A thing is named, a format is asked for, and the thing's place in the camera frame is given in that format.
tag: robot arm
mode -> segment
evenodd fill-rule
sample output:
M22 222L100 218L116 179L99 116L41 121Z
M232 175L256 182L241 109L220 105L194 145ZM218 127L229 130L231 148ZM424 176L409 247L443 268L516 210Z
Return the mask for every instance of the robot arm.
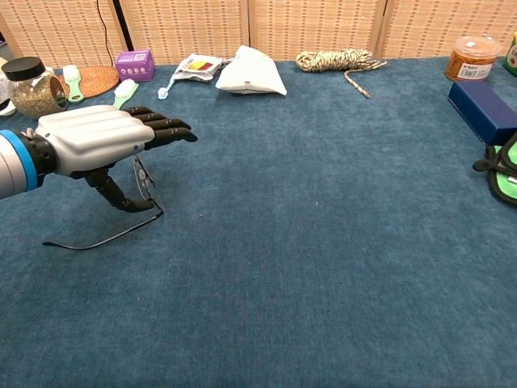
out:
M151 200L129 200L108 174L119 160L172 141L197 141L191 127L145 107L79 108L41 117L36 130L0 131L0 199L30 191L50 173L85 178L113 206L140 212Z

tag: green brush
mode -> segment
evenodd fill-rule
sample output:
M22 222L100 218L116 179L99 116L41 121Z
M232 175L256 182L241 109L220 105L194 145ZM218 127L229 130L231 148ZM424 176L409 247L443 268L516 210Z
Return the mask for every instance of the green brush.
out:
M68 100L71 103L78 103L79 101L84 100L84 95L79 88L79 83L81 82L81 72L76 65L67 65L63 67L63 78L65 82L70 87L70 93L68 96Z
M121 109L122 105L124 105L124 103L135 94L137 89L138 84L131 78L122 81L115 89L115 102L113 103L113 106L117 109Z

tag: blue ring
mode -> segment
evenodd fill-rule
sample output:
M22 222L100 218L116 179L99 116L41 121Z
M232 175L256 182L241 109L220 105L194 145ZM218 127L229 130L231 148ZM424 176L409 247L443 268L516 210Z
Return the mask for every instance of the blue ring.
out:
M34 162L32 161L29 151L27 151L22 141L11 131L3 129L0 131L0 135L3 135L7 141L10 142L22 163L25 177L27 178L27 188L25 191L30 192L34 190L38 187L38 175L36 174L36 168L34 167Z

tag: woven wall panel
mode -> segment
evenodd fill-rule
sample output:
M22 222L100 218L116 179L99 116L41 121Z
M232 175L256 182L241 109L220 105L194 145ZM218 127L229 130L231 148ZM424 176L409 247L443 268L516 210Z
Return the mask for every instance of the woven wall panel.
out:
M108 0L99 0L113 57L126 49ZM2 0L0 31L16 57L37 56L52 67L110 65L96 0Z
M191 53L233 57L249 44L247 0L121 0L136 50L150 49L158 65Z
M374 50L385 0L250 0L251 45L275 60L304 50Z
M388 0L380 57L438 57L460 36L488 33L504 54L517 29L517 2L509 0Z

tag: small purple box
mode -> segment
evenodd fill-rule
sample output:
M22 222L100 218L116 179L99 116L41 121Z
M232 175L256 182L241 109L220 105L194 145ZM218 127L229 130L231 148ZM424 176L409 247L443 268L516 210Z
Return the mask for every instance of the small purple box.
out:
M154 76L153 55L149 50L126 51L116 58L115 67L120 81L131 78L133 81L150 81Z

